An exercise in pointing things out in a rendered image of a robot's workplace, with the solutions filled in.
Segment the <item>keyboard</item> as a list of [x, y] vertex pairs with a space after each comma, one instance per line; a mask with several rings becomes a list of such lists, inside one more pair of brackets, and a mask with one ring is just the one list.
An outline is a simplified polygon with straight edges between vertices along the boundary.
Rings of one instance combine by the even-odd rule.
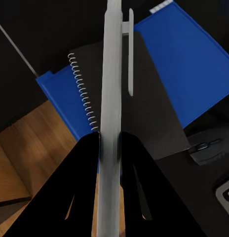
[[229, 215], [229, 179], [215, 190], [215, 196]]

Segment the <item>mouse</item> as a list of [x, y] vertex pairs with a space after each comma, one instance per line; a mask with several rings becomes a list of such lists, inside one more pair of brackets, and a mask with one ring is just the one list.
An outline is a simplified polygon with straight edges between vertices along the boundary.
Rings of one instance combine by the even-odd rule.
[[192, 128], [186, 136], [192, 158], [204, 165], [229, 156], [229, 122], [211, 121]]

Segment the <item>pen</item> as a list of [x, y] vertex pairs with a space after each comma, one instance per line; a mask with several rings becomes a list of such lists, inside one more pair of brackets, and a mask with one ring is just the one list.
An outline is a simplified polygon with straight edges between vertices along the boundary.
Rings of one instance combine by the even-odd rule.
[[119, 237], [122, 36], [129, 36], [128, 91], [133, 96], [133, 20], [130, 8], [129, 21], [123, 21], [121, 0], [107, 0], [96, 237]]

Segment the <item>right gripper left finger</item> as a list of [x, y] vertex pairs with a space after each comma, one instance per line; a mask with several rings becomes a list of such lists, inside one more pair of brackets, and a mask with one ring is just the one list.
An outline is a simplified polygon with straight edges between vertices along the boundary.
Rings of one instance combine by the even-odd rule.
[[99, 151], [97, 131], [82, 137], [3, 237], [91, 237]]

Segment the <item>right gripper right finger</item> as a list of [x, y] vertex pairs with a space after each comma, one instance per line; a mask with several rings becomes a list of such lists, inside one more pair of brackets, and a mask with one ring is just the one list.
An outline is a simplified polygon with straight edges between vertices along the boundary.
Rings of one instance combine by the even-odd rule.
[[[207, 237], [138, 137], [121, 133], [126, 237]], [[141, 211], [136, 168], [153, 220]]]

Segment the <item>notebook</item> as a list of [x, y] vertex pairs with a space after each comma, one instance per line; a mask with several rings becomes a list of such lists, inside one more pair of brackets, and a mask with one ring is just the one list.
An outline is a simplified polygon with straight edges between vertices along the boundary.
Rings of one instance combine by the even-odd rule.
[[[69, 51], [100, 143], [104, 41]], [[133, 33], [133, 96], [128, 64], [129, 36], [122, 36], [121, 133], [138, 137], [154, 161], [191, 148], [140, 31]]]

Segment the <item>folder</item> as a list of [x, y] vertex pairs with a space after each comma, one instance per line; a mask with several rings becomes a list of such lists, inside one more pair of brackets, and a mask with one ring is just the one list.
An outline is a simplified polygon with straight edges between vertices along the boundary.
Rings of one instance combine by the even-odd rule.
[[[133, 20], [183, 129], [229, 95], [229, 54], [174, 0]], [[95, 132], [69, 59], [36, 81], [77, 141]]]

